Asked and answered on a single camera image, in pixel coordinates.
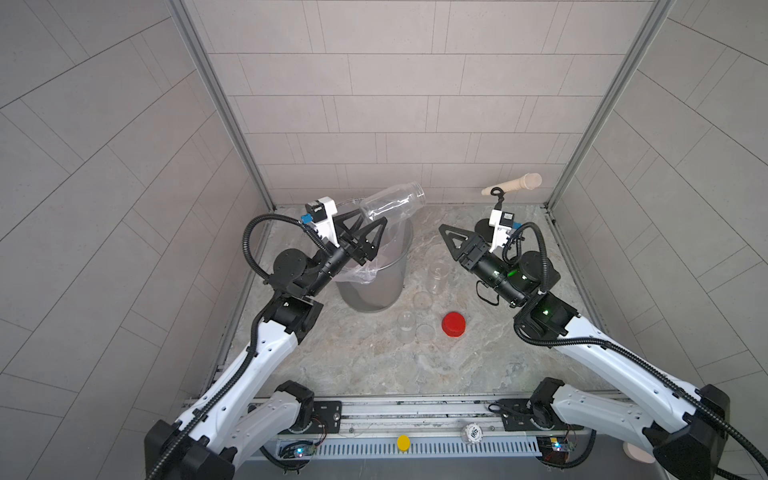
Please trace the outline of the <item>grey mesh waste bin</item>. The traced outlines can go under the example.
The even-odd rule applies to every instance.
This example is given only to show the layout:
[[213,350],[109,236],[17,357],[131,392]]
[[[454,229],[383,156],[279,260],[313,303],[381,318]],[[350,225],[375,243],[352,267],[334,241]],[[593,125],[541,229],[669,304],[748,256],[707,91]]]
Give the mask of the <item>grey mesh waste bin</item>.
[[335,276],[334,282],[345,303],[361,313],[374,313],[391,307],[404,288],[408,251],[413,240],[413,225],[404,220],[384,229],[376,258],[365,265],[350,261]]

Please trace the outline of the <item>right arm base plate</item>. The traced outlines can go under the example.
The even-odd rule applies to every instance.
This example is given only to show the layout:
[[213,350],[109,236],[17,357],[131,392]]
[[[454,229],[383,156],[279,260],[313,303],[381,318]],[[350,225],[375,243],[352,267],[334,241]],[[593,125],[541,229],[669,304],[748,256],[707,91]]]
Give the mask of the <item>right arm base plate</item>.
[[488,411],[501,417],[504,430],[510,431],[580,431],[584,427],[563,422],[554,411],[534,405],[525,398],[498,399],[487,407]]

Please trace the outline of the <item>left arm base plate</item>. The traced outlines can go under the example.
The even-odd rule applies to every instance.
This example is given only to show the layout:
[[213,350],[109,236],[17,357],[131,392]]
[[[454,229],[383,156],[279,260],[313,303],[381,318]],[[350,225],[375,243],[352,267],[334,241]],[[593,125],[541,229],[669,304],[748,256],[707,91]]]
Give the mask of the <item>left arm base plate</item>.
[[342,419],[341,401],[315,401],[310,423],[303,429],[286,429],[282,431],[284,435],[321,435],[338,434]]

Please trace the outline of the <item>red jar lid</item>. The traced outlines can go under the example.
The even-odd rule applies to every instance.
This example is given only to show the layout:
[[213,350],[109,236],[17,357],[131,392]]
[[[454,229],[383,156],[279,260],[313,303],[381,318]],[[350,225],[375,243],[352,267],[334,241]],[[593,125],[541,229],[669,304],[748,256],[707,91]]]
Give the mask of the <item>red jar lid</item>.
[[441,322],[443,332],[452,338],[461,337],[466,331],[467,322],[465,317],[458,312],[447,313]]

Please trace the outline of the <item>clear rice jar with lid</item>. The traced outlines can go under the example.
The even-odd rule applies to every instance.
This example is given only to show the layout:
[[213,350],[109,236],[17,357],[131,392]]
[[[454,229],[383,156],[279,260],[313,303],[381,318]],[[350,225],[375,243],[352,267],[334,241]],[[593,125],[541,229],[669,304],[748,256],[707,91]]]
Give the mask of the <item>clear rice jar with lid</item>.
[[451,268],[445,264],[436,264],[428,272],[428,291],[440,295],[446,288]]

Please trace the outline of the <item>red lidded rice jar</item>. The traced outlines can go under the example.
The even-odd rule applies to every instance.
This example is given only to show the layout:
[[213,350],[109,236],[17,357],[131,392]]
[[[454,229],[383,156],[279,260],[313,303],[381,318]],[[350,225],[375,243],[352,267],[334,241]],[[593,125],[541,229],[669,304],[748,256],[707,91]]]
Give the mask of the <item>red lidded rice jar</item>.
[[426,205],[426,194],[417,182],[393,185],[359,203],[361,212],[371,221],[386,218],[396,224],[412,217]]

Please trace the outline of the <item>clear jar lid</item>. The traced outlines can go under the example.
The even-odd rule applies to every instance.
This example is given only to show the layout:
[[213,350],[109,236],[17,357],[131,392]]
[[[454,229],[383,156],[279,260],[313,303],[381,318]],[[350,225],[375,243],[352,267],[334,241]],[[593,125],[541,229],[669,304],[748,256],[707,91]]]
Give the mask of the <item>clear jar lid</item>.
[[432,325],[421,324],[416,328],[416,340],[420,344],[427,344],[434,340],[435,329]]
[[420,291],[413,296],[413,307],[418,311],[429,311],[433,306],[433,297],[429,292]]

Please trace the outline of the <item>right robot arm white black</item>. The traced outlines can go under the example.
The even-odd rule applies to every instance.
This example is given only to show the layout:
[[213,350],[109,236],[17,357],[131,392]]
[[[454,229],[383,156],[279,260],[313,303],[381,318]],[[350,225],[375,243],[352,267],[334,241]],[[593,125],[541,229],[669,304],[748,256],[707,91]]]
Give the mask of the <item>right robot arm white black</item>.
[[658,369],[607,334],[551,291],[559,274],[547,255],[541,229],[522,224],[503,251],[519,246],[523,231],[536,237],[535,251],[514,258],[495,255],[476,232],[443,224],[440,235],[454,261],[477,282],[517,308],[513,327],[525,343],[555,349],[589,367],[629,398],[628,403],[580,393],[547,378],[529,400],[537,424],[554,420],[608,434],[650,454],[677,479],[733,478],[719,465],[728,440],[761,468],[766,456],[729,422],[730,399],[713,385],[696,387]]

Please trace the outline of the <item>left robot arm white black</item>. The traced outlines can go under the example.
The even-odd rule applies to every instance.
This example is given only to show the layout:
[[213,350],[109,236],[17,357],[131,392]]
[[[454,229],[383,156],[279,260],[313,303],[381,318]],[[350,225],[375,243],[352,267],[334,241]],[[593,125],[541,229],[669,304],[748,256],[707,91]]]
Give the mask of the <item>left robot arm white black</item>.
[[[299,228],[318,248],[313,257],[287,249],[272,272],[255,260],[252,232],[267,221]],[[248,407],[276,368],[304,341],[323,305],[317,295],[349,261],[364,265],[378,254],[387,219],[370,223],[350,211],[330,221],[336,240],[320,236],[310,214],[300,219],[277,213],[259,215],[245,226],[242,251],[247,264],[273,294],[255,315],[246,347],[219,380],[174,423],[160,420],[146,434],[144,453],[149,479],[231,479],[236,470],[269,440],[312,421],[314,394],[286,381],[254,410]]]

